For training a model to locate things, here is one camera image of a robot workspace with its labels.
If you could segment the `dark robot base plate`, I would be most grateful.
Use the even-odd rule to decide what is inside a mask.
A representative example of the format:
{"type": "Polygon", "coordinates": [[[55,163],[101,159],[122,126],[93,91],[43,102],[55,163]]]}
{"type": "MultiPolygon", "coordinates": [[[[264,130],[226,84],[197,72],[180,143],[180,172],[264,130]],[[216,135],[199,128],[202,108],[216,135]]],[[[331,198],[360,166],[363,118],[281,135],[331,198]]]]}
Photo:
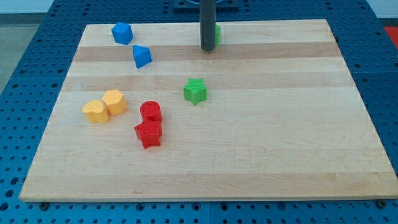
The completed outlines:
{"type": "MultiPolygon", "coordinates": [[[[200,8],[199,0],[171,0],[174,11],[194,10],[200,8]]],[[[215,0],[217,9],[239,9],[238,0],[215,0]]]]}

